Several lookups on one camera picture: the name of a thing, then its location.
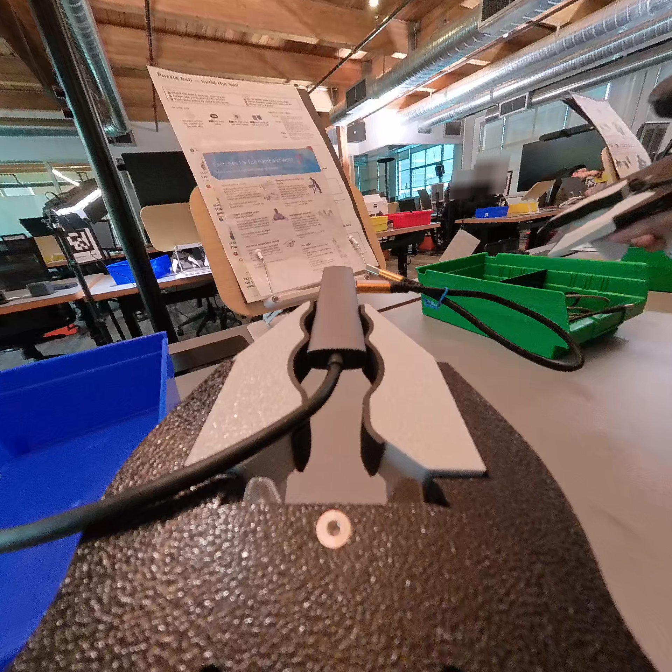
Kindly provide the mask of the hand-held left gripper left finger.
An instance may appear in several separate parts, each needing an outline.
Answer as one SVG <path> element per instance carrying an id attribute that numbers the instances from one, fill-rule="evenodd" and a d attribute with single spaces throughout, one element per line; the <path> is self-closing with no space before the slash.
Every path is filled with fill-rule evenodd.
<path id="1" fill-rule="evenodd" d="M 294 357 L 308 340 L 304 320 L 312 304 L 301 304 L 235 357 L 185 466 L 219 454 L 298 408 L 316 390 L 316 372 L 294 373 Z M 290 437 L 233 470 L 245 482 L 254 476 L 273 480 L 284 503 L 306 503 L 301 492 Z"/>

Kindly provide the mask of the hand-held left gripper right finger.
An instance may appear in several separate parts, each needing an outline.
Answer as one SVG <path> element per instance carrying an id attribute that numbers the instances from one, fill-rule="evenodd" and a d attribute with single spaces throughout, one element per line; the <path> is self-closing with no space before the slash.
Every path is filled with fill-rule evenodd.
<path id="1" fill-rule="evenodd" d="M 361 459 L 387 503 L 446 505 L 436 479 L 484 478 L 481 457 L 438 362 L 369 305 L 359 308 L 370 383 Z"/>

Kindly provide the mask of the black cable orange plugs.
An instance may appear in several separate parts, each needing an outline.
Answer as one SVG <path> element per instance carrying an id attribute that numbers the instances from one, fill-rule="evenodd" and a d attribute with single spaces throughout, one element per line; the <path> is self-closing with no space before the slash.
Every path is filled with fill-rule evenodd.
<path id="1" fill-rule="evenodd" d="M 548 264 L 540 271 L 514 269 L 508 279 L 498 279 L 492 264 L 484 278 L 484 257 L 477 256 L 476 278 L 450 271 L 449 264 L 419 269 L 418 278 L 404 278 L 374 265 L 366 271 L 377 280 L 370 285 L 392 284 L 392 292 L 421 293 L 426 316 L 483 333 L 529 361 L 562 372 L 584 365 L 579 341 L 589 341 L 616 329 L 645 303 L 628 297 L 636 290 L 581 289 L 576 281 L 551 278 Z"/>

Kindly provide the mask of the green plastic bin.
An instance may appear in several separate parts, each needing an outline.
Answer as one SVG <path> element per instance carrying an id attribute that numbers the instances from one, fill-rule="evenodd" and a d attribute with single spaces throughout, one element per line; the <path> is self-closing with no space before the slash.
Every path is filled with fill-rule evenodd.
<path id="1" fill-rule="evenodd" d="M 631 247 L 622 261 L 645 265 L 650 292 L 671 293 L 671 258 L 665 252 L 650 252 L 642 248 Z"/>
<path id="2" fill-rule="evenodd" d="M 497 296 L 553 322 L 577 345 L 615 332 L 643 312 L 649 282 L 642 263 L 479 253 L 420 266 L 417 280 L 430 289 L 424 315 L 485 335 L 451 307 L 454 302 L 490 330 L 536 356 L 564 359 L 567 343 L 549 327 L 511 307 L 476 297 Z"/>

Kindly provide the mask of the dark usb hub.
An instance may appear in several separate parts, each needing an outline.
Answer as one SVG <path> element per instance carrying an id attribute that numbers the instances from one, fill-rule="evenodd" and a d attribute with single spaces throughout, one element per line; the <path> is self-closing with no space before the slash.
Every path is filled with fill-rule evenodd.
<path id="1" fill-rule="evenodd" d="M 114 496 L 76 507 L 30 524 L 1 530 L 1 553 L 14 552 L 84 532 L 91 526 L 166 500 L 239 466 L 286 435 L 293 435 L 328 401 L 342 371 L 359 368 L 366 359 L 356 284 L 346 267 L 328 267 L 315 301 L 309 331 L 309 369 L 326 370 L 315 393 L 289 414 L 211 457 Z"/>

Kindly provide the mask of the blue plastic bin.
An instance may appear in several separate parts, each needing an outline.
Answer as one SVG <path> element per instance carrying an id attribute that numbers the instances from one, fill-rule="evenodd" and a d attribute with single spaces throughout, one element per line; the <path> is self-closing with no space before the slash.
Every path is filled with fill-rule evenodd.
<path id="1" fill-rule="evenodd" d="M 1 528 L 94 502 L 178 403 L 155 333 L 1 372 Z"/>

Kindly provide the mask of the black monitor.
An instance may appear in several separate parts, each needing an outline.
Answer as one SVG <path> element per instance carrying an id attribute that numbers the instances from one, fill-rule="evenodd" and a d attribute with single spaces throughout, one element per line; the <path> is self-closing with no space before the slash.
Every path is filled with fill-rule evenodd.
<path id="1" fill-rule="evenodd" d="M 517 191 L 528 191 L 558 175 L 570 176 L 569 169 L 575 165 L 599 169 L 604 148 L 604 139 L 589 124 L 544 134 L 522 146 Z"/>

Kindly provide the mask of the black flat panel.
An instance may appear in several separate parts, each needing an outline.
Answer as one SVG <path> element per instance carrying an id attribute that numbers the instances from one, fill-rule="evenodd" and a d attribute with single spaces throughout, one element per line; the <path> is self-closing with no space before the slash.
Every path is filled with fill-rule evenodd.
<path id="1" fill-rule="evenodd" d="M 175 376 L 219 365 L 247 349 L 254 342 L 248 330 L 202 335 L 169 345 Z"/>

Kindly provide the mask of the wooden table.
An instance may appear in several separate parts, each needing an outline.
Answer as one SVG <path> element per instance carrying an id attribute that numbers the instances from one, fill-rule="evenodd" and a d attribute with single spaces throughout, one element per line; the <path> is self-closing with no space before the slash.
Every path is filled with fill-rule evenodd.
<path id="1" fill-rule="evenodd" d="M 485 246 L 501 239 L 519 238 L 521 231 L 528 231 L 525 250 L 538 246 L 539 230 L 553 216 L 559 214 L 561 208 L 542 208 L 537 212 L 514 214 L 497 218 L 463 218 L 455 221 L 461 229 L 479 239 L 476 253 L 485 251 Z"/>
<path id="2" fill-rule="evenodd" d="M 94 273 L 84 277 L 85 283 L 94 300 L 107 300 L 123 296 L 132 296 L 139 293 L 139 289 L 133 283 L 116 284 L 110 275 L 103 273 Z M 204 282 L 213 281 L 211 273 L 202 273 L 197 275 L 171 274 L 158 279 L 157 284 L 160 290 L 167 290 L 172 287 L 190 286 Z M 59 280 L 56 282 L 57 290 L 52 294 L 33 297 L 27 289 L 10 292 L 7 302 L 1 304 L 1 315 L 11 315 L 13 313 L 22 313 L 37 308 L 49 307 L 65 303 L 76 302 L 85 299 L 85 290 L 77 282 L 72 288 L 64 288 L 65 284 L 74 280 Z"/>
<path id="3" fill-rule="evenodd" d="M 389 229 L 375 232 L 382 250 L 397 252 L 398 273 L 407 277 L 408 246 L 420 244 L 425 234 L 441 229 L 440 223 L 430 223 L 427 226 L 412 226 L 402 229 Z"/>

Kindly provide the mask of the white stand base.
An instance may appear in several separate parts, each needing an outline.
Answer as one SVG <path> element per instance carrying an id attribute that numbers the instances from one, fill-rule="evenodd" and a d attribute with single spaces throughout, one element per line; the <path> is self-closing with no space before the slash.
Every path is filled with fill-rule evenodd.
<path id="1" fill-rule="evenodd" d="M 292 311 L 293 309 L 274 310 L 269 313 L 264 313 L 259 318 L 255 318 L 254 320 L 251 320 L 249 323 L 247 323 L 246 328 L 253 342 L 256 342 L 262 338 L 265 333 L 272 329 L 275 324 L 281 321 L 284 316 L 290 314 Z"/>

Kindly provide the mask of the white hanging card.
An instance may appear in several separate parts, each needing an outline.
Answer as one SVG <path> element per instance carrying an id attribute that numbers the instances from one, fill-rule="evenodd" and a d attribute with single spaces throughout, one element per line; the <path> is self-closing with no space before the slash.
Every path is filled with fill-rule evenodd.
<path id="1" fill-rule="evenodd" d="M 453 261 L 462 257 L 471 256 L 481 244 L 479 238 L 469 232 L 460 229 L 454 235 L 445 251 L 442 253 L 439 261 Z"/>

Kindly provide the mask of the blue storage bin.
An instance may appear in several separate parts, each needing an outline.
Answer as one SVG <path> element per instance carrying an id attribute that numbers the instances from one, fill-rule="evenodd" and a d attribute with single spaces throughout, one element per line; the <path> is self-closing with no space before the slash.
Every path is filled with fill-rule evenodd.
<path id="1" fill-rule="evenodd" d="M 157 280 L 172 273 L 172 262 L 168 255 L 151 257 L 150 266 L 152 267 L 154 276 Z M 136 283 L 130 264 L 127 261 L 118 261 L 113 264 L 107 264 L 105 268 L 116 285 Z"/>

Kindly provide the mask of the wooden board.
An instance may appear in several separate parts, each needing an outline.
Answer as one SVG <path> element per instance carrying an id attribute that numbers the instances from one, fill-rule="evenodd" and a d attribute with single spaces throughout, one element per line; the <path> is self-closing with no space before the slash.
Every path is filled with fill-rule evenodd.
<path id="1" fill-rule="evenodd" d="M 140 219 L 157 251 L 169 253 L 176 247 L 202 244 L 188 203 L 144 206 Z"/>

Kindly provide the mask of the marker tag on tripod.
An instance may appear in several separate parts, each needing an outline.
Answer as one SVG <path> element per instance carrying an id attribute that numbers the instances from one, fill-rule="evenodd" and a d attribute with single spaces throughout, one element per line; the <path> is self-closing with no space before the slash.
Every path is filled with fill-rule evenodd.
<path id="1" fill-rule="evenodd" d="M 72 254 L 72 258 L 79 265 L 103 262 L 104 255 L 88 226 L 64 233 L 64 239 Z"/>

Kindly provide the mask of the silver ventilation duct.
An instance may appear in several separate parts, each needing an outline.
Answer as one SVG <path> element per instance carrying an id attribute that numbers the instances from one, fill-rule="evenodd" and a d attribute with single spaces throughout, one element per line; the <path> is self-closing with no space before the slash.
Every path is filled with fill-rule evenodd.
<path id="1" fill-rule="evenodd" d="M 407 123 L 417 121 L 427 128 L 468 115 L 471 109 L 490 106 L 490 90 L 505 82 L 545 71 L 547 66 L 555 65 L 565 56 L 590 48 L 604 39 L 611 42 L 620 34 L 648 24 L 670 11 L 670 1 L 612 2 L 557 33 L 440 89 L 405 108 L 400 115 Z"/>
<path id="2" fill-rule="evenodd" d="M 671 61 L 671 41 L 644 48 L 637 52 L 617 58 L 589 71 L 573 75 L 545 87 L 535 89 L 525 96 L 518 96 L 511 101 L 493 105 L 485 109 L 485 121 L 492 122 L 505 116 L 555 102 L 573 92 L 593 89 L 609 82 L 626 77 L 650 67 Z"/>

